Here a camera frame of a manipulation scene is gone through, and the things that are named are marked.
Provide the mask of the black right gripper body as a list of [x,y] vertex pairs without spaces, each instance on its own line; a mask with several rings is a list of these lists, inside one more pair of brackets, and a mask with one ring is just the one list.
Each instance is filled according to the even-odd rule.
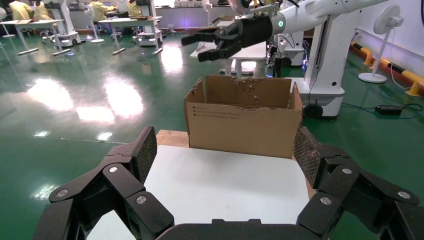
[[242,18],[231,24],[231,37],[242,48],[268,40],[273,34],[272,20],[268,15]]

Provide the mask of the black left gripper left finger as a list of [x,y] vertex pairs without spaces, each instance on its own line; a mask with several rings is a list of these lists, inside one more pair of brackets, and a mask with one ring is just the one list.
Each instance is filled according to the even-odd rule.
[[35,240],[85,240],[101,217],[115,212],[137,240],[155,240],[175,224],[173,215],[146,190],[157,155],[155,129],[113,147],[97,167],[49,195]]

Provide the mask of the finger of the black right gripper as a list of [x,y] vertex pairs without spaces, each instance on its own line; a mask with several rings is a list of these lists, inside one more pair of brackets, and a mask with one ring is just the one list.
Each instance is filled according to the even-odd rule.
[[238,26],[202,28],[181,39],[181,44],[187,46],[197,42],[213,42],[217,47],[228,47],[237,38]]
[[224,42],[222,45],[216,45],[214,42],[202,41],[206,45],[203,51],[199,51],[197,59],[199,62],[216,61],[221,59],[229,59],[242,49],[240,41]]

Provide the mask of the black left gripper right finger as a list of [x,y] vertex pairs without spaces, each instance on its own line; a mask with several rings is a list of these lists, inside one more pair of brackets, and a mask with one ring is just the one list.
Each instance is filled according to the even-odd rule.
[[293,155],[315,194],[297,225],[327,240],[344,213],[356,216],[380,240],[421,240],[424,209],[411,191],[359,166],[343,149],[297,129]]

